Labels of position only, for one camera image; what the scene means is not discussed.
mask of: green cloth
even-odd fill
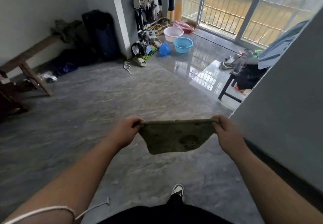
[[[188,152],[199,148],[215,133],[214,119],[144,121],[139,134],[150,154]]]

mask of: dark blue bag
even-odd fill
[[[99,10],[93,10],[83,14],[82,19],[101,58],[104,61],[110,61],[119,57],[120,49],[112,16]]]

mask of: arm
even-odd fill
[[[248,149],[228,118],[212,118],[220,120],[220,124],[214,124],[219,144],[238,166],[265,223],[323,223],[323,214]]]
[[[112,158],[122,148],[129,145],[140,129],[140,118],[128,118],[119,121],[115,128],[78,162],[64,170],[28,201],[15,210],[5,221],[19,215],[48,206],[67,206],[78,216],[85,211]],[[65,210],[52,210],[19,222],[19,224],[72,223],[73,216]]]

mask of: person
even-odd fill
[[[219,119],[219,123],[213,125],[220,147],[237,165],[265,223],[323,223],[323,215],[317,209],[248,149],[242,135],[228,118],[222,115],[212,118]],[[24,218],[19,224],[73,223],[75,216],[88,208],[112,158],[132,142],[140,129],[140,121],[143,120],[127,118],[119,121],[106,138],[35,193],[3,223],[10,223],[18,216],[49,206],[67,206],[75,213],[71,210],[50,210]],[[177,184],[165,205],[137,206],[100,223],[230,223],[206,210],[186,205],[183,200],[184,188]]]

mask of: white rope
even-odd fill
[[[131,75],[132,75],[132,73],[129,71],[129,69],[130,69],[130,65],[129,65],[129,63],[130,63],[131,61],[125,61],[124,63],[123,63],[123,68],[124,69],[126,69]]]
[[[42,213],[42,212],[51,211],[51,210],[67,210],[68,212],[70,212],[73,215],[74,221],[76,221],[79,218],[81,218],[83,215],[85,215],[88,211],[93,210],[94,208],[97,208],[97,207],[105,205],[105,204],[107,204],[109,206],[109,210],[111,210],[110,197],[107,198],[107,202],[99,204],[99,205],[96,205],[96,206],[94,206],[94,207],[92,207],[90,209],[87,209],[82,214],[80,214],[78,217],[75,217],[74,210],[72,210],[71,208],[69,208],[67,206],[50,206],[50,207],[45,207],[45,208],[41,208],[41,209],[38,209],[38,210],[30,211],[30,212],[28,212],[26,214],[20,215],[20,216],[12,219],[10,221],[5,222],[4,224],[14,224],[14,223],[17,223],[17,222],[19,222],[22,219],[25,219],[27,217],[37,215],[37,214]]]

